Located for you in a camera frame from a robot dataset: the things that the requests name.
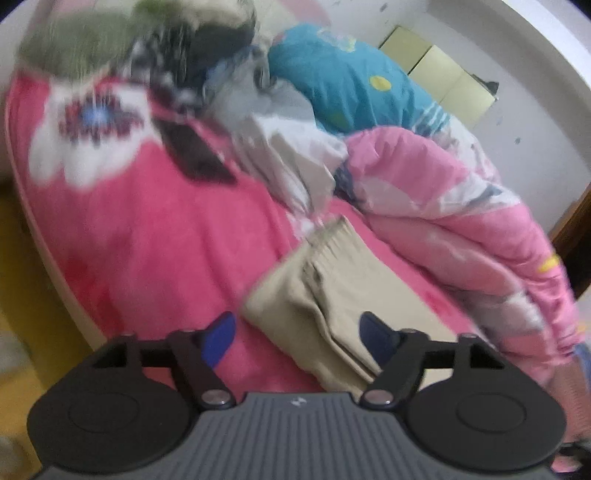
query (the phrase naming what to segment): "yellow polka dot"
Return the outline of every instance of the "yellow polka dot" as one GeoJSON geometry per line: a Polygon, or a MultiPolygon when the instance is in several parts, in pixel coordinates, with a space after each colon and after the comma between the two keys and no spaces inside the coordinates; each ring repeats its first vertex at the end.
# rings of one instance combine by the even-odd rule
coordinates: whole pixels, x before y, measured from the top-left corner
{"type": "Polygon", "coordinates": [[[556,254],[552,255],[549,259],[547,259],[544,263],[540,265],[538,268],[538,272],[546,273],[547,271],[552,270],[560,265],[560,257],[556,254]]]}
{"type": "Polygon", "coordinates": [[[392,84],[380,75],[374,75],[369,78],[369,84],[380,92],[387,92],[392,88],[392,84]]]}

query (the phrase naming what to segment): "logo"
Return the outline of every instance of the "logo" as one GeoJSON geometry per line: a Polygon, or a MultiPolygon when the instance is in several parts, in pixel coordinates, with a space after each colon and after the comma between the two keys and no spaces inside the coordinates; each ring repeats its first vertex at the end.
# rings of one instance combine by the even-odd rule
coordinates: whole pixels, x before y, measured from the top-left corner
{"type": "Polygon", "coordinates": [[[306,404],[308,403],[308,401],[305,398],[297,397],[297,398],[294,398],[293,400],[291,400],[290,403],[294,407],[302,408],[302,407],[306,406],[306,404]]]}

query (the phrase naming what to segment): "folded beige pants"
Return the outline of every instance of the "folded beige pants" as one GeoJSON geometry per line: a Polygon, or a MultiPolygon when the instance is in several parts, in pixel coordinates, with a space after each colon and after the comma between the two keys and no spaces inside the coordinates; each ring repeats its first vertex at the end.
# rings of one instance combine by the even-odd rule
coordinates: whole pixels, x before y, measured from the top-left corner
{"type": "Polygon", "coordinates": [[[394,330],[414,328],[434,340],[456,339],[345,218],[312,233],[255,287],[242,315],[324,389],[358,397],[380,372],[359,337],[365,311],[394,330]]]}

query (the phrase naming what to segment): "black and white patterned fabric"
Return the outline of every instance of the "black and white patterned fabric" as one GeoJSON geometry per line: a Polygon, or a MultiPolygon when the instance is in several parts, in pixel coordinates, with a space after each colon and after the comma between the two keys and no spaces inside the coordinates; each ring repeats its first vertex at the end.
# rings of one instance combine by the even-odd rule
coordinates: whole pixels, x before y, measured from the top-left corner
{"type": "Polygon", "coordinates": [[[203,85],[207,71],[250,45],[255,22],[253,17],[238,28],[162,25],[134,43],[117,74],[149,86],[159,101],[176,112],[198,116],[205,107],[203,85]]]}

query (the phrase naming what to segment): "cabinet door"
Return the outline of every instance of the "cabinet door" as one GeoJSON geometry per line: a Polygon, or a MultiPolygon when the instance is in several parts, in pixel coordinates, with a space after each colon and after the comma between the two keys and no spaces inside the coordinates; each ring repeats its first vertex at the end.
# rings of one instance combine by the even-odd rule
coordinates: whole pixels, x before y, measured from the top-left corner
{"type": "Polygon", "coordinates": [[[432,46],[409,77],[423,87],[436,102],[441,102],[464,70],[438,46],[432,46]]]}
{"type": "Polygon", "coordinates": [[[462,72],[440,102],[444,110],[458,117],[468,128],[476,125],[493,103],[495,97],[467,72],[462,72]]]}
{"type": "Polygon", "coordinates": [[[397,27],[380,48],[406,73],[423,58],[431,44],[406,28],[397,27]]]}

